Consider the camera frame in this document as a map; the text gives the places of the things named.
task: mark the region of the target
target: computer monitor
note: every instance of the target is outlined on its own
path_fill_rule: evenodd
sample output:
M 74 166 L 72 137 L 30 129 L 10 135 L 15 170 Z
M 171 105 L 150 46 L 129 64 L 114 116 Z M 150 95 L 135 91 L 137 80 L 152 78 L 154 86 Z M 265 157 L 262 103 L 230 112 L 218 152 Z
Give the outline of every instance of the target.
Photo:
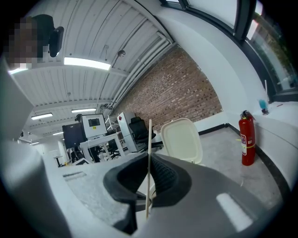
M 108 132 L 103 114 L 82 115 L 81 123 L 88 139 L 96 138 Z
M 80 145 L 80 143 L 87 141 L 81 123 L 62 126 L 64 143 L 66 149 L 73 148 Z

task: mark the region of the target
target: window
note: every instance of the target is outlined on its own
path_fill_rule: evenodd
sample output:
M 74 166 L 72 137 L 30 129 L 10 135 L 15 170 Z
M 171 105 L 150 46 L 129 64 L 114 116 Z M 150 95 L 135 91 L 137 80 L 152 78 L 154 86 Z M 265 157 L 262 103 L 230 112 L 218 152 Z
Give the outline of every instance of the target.
M 298 89 L 297 72 L 291 63 L 291 54 L 286 47 L 281 30 L 266 15 L 260 2 L 257 2 L 247 40 L 265 63 L 276 93 Z
M 187 0 L 188 7 L 205 12 L 234 28 L 237 0 Z

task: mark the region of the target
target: window frame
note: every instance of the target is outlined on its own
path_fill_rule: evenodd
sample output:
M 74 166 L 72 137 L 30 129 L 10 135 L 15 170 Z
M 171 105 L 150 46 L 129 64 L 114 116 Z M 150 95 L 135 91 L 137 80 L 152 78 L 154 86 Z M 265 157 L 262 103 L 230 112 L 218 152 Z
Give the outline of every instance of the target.
M 298 101 L 298 89 L 292 88 L 277 92 L 274 86 L 274 76 L 268 70 L 269 66 L 261 59 L 254 47 L 246 38 L 248 30 L 251 26 L 251 21 L 254 19 L 255 7 L 257 0 L 237 0 L 237 13 L 235 19 L 234 29 L 223 23 L 221 20 L 200 10 L 191 8 L 187 0 L 179 0 L 178 2 L 170 2 L 166 0 L 159 0 L 162 7 L 168 7 L 175 10 L 183 11 L 191 14 L 215 26 L 228 36 L 245 54 L 250 63 L 255 68 L 263 87 L 267 83 L 267 93 L 269 103 L 274 101 L 287 102 Z

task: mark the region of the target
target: white chair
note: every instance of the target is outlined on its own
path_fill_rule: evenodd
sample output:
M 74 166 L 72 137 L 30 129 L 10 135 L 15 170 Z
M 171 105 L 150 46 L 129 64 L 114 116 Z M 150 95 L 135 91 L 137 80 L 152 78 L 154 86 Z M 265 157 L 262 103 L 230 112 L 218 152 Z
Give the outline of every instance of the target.
M 169 156 L 199 164 L 203 159 L 199 133 L 187 118 L 171 121 L 162 126 L 161 137 Z

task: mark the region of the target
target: ceiling light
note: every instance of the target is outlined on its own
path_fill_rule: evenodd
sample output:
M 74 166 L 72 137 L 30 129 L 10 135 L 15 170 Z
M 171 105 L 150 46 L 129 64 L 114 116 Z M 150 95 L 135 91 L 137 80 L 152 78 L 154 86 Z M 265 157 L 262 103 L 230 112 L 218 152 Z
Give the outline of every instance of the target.
M 65 65 L 78 65 L 78 66 L 86 66 L 86 67 L 92 67 L 92 68 L 98 68 L 98 69 L 104 69 L 109 70 L 111 65 L 102 63 L 99 61 L 89 60 L 89 59 L 79 59 L 79 58 L 70 58 L 65 57 L 64 58 L 64 64 Z
M 74 109 L 71 110 L 72 113 L 76 113 L 76 112 L 95 112 L 96 108 L 86 108 L 86 109 Z
M 21 72 L 21 71 L 24 71 L 24 70 L 27 70 L 27 69 L 20 69 L 20 68 L 17 68 L 17 69 L 14 69 L 14 70 L 9 70 L 9 74 L 14 74 L 14 73 L 18 73 L 18 72 Z
M 38 115 L 38 116 L 33 116 L 31 117 L 32 120 L 38 120 L 38 119 L 41 119 L 41 118 L 45 118 L 45 117 L 52 117 L 53 114 L 51 113 L 47 113 L 47 114 L 42 114 L 42 115 Z
M 53 136 L 62 134 L 63 132 L 54 133 Z

